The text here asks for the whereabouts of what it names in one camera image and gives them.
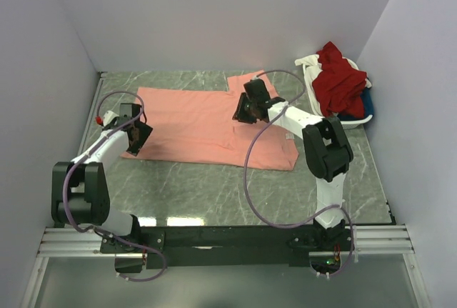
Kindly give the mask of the salmon pink t-shirt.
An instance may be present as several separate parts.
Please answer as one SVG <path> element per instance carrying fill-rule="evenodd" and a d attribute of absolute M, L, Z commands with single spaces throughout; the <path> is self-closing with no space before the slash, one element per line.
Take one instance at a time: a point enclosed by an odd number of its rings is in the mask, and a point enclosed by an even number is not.
<path fill-rule="evenodd" d="M 139 88 L 153 131 L 137 159 L 243 166 L 249 144 L 266 125 L 232 119 L 243 85 L 253 76 L 229 77 L 228 91 Z M 298 159 L 293 139 L 285 129 L 269 127 L 251 152 L 249 167 L 293 170 Z"/>

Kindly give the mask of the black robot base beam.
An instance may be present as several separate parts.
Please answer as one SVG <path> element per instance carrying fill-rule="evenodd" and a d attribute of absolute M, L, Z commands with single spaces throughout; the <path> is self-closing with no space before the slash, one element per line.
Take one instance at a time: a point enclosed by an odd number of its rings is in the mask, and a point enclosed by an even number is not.
<path fill-rule="evenodd" d="M 309 267 L 310 255 L 337 255 L 352 248 L 348 227 L 324 229 L 308 224 L 295 229 L 269 226 L 143 227 L 139 240 L 124 244 L 106 237 L 102 254 L 133 254 L 147 269 L 168 267 L 287 264 Z"/>

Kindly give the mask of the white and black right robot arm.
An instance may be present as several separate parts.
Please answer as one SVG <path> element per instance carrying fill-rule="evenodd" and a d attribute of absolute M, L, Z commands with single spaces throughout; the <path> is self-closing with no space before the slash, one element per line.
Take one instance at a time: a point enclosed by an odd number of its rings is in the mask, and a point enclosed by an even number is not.
<path fill-rule="evenodd" d="M 317 228 L 313 233 L 314 244 L 322 250 L 331 249 L 349 221 L 343 209 L 343 185 L 353 161 L 353 151 L 340 120 L 310 114 L 281 97 L 270 96 L 264 81 L 258 77 L 243 87 L 233 119 L 246 124 L 266 123 L 249 144 L 243 164 L 243 190 L 251 211 L 264 224 L 277 229 L 295 229 L 313 222 Z M 251 152 L 259 137 L 273 125 L 301 138 L 306 164 L 316 179 L 316 212 L 303 222 L 274 224 L 268 221 L 255 208 L 248 192 Z"/>

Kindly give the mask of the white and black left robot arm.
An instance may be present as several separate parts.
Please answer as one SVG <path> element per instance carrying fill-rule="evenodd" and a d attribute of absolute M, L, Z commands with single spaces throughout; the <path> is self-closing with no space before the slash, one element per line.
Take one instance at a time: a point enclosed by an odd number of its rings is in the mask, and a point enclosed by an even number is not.
<path fill-rule="evenodd" d="M 105 171 L 122 155 L 137 156 L 153 128 L 146 123 L 144 107 L 123 103 L 116 114 L 108 111 L 98 123 L 100 137 L 81 155 L 58 162 L 51 176 L 51 218 L 79 232 L 99 229 L 126 252 L 143 242 L 138 218 L 111 206 Z"/>

